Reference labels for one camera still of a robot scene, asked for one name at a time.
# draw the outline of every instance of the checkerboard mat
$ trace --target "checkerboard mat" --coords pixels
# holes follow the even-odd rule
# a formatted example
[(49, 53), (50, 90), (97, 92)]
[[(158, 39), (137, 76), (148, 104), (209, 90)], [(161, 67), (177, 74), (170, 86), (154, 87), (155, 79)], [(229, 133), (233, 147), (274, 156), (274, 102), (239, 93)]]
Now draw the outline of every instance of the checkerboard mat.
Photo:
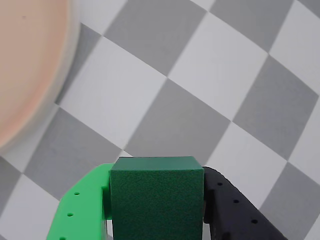
[(95, 166), (190, 155), (289, 240), (320, 239), (320, 1), (79, 5), (51, 113), (0, 157), (0, 240), (46, 239), (59, 199)]

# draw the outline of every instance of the gray square tile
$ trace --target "gray square tile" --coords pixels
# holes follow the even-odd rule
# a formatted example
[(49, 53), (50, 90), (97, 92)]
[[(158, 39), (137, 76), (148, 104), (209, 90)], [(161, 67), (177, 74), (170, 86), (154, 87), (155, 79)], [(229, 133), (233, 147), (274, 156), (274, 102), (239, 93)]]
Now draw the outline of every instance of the gray square tile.
[(311, 12), (320, 18), (320, 1), (319, 0), (299, 0)]
[(25, 175), (60, 199), (94, 167), (117, 160), (121, 149), (59, 109)]
[(55, 101), (56, 104), (59, 105), (61, 103), (62, 98), (70, 88), (75, 76), (78, 74), (79, 70), (81, 69), (82, 65), (86, 61), (87, 57), (95, 47), (100, 37), (101, 35), (99, 33), (81, 23), (79, 40), (76, 47), (75, 56), (73, 58), (73, 63), (66, 77), (64, 85)]
[(167, 79), (125, 151), (139, 157), (194, 156), (204, 165), (229, 122)]
[(130, 0), (105, 37), (168, 75), (205, 13), (189, 0)]
[(320, 185), (290, 163), (260, 211), (289, 240), (303, 240), (320, 213)]
[(0, 156), (0, 215), (20, 175), (21, 173), (17, 169)]
[(318, 95), (268, 57), (234, 122), (288, 160)]
[(216, 0), (211, 13), (269, 51), (293, 0)]

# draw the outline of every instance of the green block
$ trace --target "green block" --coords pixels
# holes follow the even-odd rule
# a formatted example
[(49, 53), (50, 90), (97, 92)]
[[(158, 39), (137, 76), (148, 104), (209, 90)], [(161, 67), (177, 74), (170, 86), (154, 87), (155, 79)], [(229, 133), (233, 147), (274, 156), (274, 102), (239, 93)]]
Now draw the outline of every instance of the green block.
[(113, 163), (94, 168), (61, 199), (47, 240), (105, 240), (111, 219), (109, 171)]
[(110, 170), (115, 240), (201, 240), (204, 169), (194, 157), (120, 157)]

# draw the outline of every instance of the white square tile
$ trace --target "white square tile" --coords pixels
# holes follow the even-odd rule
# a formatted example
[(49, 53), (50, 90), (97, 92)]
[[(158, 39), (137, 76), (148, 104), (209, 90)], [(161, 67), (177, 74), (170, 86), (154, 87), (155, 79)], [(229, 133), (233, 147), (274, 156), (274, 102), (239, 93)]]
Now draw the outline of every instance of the white square tile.
[(256, 208), (260, 208), (286, 162), (231, 123), (207, 165), (223, 174)]
[(267, 53), (207, 13), (169, 78), (232, 120)]
[(216, 0), (191, 0), (191, 1), (199, 5), (203, 9), (209, 11)]
[(123, 149), (166, 77), (102, 38), (61, 107)]
[(127, 0), (80, 0), (80, 20), (103, 35)]
[(318, 100), (289, 162), (320, 184), (320, 101)]
[(0, 217), (7, 240), (44, 240), (59, 201), (22, 175)]
[(58, 111), (58, 106), (52, 104), (52, 108), (47, 111), (44, 119), (32, 129), (25, 138), (21, 139), (16, 145), (8, 149), (2, 156), (20, 172), (24, 172), (32, 155), (34, 154), (41, 138), (45, 134), (52, 118)]
[(320, 19), (295, 1), (270, 55), (320, 94)]
[(112, 227), (112, 220), (107, 220), (106, 221), (106, 227), (107, 227), (108, 235), (113, 237), (114, 236), (114, 229)]

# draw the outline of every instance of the green cube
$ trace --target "green cube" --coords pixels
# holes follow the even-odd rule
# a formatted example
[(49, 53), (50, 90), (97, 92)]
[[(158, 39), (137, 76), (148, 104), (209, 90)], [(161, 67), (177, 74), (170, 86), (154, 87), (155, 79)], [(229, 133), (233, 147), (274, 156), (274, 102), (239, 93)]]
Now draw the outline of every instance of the green cube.
[(120, 157), (110, 190), (115, 240), (202, 239), (204, 169), (194, 157)]

